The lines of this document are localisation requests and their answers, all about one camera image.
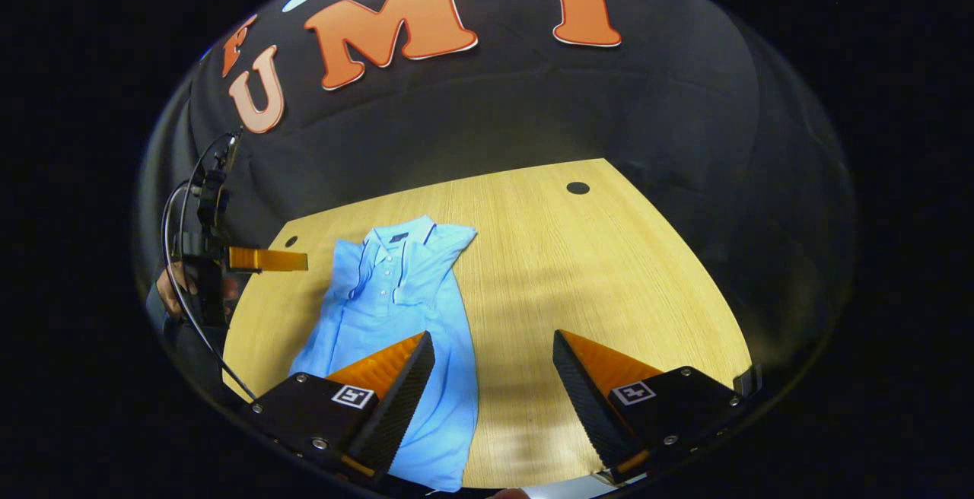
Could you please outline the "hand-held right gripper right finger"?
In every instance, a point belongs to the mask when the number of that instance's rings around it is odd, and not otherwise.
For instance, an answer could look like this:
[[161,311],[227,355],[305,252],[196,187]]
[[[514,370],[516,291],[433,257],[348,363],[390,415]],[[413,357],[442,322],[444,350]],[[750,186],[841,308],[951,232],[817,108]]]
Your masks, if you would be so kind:
[[658,370],[564,329],[553,334],[552,362],[613,485],[690,461],[727,434],[750,403],[691,365]]

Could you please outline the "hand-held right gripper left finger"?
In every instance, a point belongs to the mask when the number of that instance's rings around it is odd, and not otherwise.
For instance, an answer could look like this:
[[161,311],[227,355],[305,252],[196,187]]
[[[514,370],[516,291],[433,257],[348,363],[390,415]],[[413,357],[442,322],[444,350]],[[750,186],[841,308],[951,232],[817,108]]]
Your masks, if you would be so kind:
[[435,352],[422,332],[315,377],[296,372],[241,409],[283,453],[356,485],[390,470],[421,401]]

